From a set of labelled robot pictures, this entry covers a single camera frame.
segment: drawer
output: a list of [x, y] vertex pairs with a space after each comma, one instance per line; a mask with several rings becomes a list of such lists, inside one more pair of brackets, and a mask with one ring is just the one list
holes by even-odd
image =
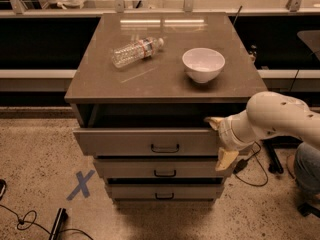
[[217, 156], [218, 134], [211, 128], [78, 128], [74, 135], [85, 155]]
[[228, 177], [229, 167], [216, 171], [216, 157], [201, 158], [142, 158], [94, 159], [94, 166], [101, 178], [213, 178]]
[[108, 185], [105, 189], [113, 200], [215, 200], [224, 187], [198, 185]]

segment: clear plastic bottle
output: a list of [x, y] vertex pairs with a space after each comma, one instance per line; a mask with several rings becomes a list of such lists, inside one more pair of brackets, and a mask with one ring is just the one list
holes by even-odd
[[137, 40], [123, 47], [113, 49], [111, 58], [117, 68], [122, 68], [139, 59], [155, 55], [162, 48], [162, 38], [147, 37]]

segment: top drawer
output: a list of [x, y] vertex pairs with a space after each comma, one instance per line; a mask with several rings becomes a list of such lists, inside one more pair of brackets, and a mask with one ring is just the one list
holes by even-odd
[[217, 156], [219, 137], [210, 128], [77, 128], [74, 135], [85, 155]]

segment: gray desk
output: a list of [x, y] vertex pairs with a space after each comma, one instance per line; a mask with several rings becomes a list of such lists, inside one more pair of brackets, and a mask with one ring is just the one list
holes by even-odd
[[[112, 64], [111, 48], [147, 36], [164, 38], [163, 50], [120, 70]], [[182, 55], [195, 47], [226, 59], [205, 85], [184, 73]], [[265, 90], [224, 13], [105, 14], [65, 99], [113, 200], [215, 200], [231, 170], [214, 170], [219, 138], [203, 118], [238, 113]]]

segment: blue tape x mark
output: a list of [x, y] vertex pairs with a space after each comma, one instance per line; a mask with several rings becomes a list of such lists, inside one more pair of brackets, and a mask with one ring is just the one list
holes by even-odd
[[68, 201], [71, 201], [80, 192], [80, 190], [82, 191], [82, 194], [85, 198], [90, 196], [86, 183], [93, 174], [94, 174], [94, 170], [91, 170], [85, 177], [83, 177], [82, 172], [77, 172], [77, 178], [78, 178], [79, 184], [67, 197]]

